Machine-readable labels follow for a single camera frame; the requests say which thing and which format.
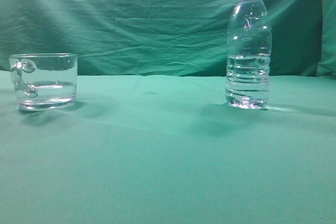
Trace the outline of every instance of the wrinkled fabric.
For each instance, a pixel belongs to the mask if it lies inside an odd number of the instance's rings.
[[[238,0],[0,0],[0,69],[10,54],[79,53],[79,74],[224,76]],[[321,0],[264,0],[272,75],[314,76]]]
[[[322,60],[318,75],[336,77],[336,0],[322,0]]]
[[[270,77],[256,111],[224,77],[79,76],[75,105],[24,113],[8,76],[1,224],[334,223],[334,79]]]

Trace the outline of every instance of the table surface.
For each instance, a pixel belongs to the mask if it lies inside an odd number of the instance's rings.
[[[0,71],[0,223],[336,223],[336,80],[271,77],[266,111],[224,85],[79,76],[24,113]]]

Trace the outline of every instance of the green backdrop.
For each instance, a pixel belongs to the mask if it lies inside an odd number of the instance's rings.
[[[323,0],[322,60],[318,75],[336,77],[336,0]]]
[[[9,54],[78,52],[79,74],[224,76],[237,1],[0,0],[0,70],[9,69]],[[315,76],[322,0],[264,2],[273,28],[271,74]]]

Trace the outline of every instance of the clear plastic bottle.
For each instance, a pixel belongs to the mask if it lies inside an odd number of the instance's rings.
[[[262,0],[239,0],[227,31],[226,100],[231,106],[263,109],[268,101],[272,33]]]

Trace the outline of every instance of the glass mug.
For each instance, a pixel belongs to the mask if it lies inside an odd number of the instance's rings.
[[[11,55],[9,63],[19,110],[41,111],[75,103],[76,54]]]

